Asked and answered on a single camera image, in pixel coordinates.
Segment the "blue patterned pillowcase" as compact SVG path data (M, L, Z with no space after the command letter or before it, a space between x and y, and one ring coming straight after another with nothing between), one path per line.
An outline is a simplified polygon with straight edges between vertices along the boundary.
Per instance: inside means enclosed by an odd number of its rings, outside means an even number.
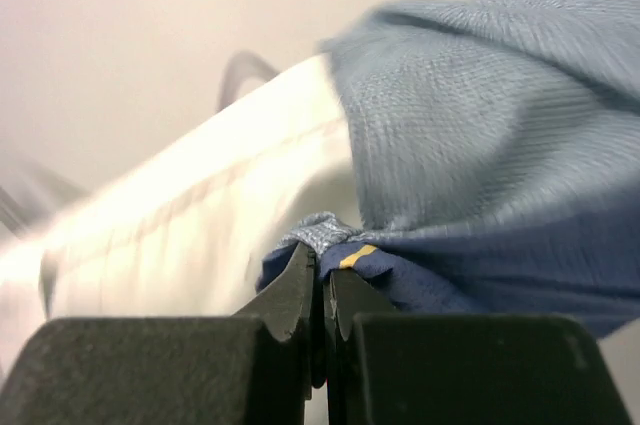
M603 337L639 316L639 0L402 0L328 42L362 226L304 219L425 313L559 313Z

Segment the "white pillow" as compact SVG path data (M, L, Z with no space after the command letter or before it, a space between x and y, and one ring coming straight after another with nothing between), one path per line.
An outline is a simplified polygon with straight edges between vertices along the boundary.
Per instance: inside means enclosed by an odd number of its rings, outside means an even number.
M313 383L327 424L322 289L364 245L349 124L327 54L235 101L149 162L1 252L1 392L27 342L70 318L228 317L315 257Z

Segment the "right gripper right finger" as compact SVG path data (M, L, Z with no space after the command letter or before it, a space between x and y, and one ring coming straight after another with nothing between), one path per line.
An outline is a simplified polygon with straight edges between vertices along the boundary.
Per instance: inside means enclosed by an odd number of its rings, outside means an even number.
M570 319L402 313L351 270L332 273L324 310L333 424L630 422Z

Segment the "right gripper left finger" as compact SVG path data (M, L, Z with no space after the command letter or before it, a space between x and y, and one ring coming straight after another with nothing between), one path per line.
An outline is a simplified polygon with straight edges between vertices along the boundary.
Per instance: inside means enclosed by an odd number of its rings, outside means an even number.
M313 383L315 257L228 317L56 319L1 392L5 424L300 424Z

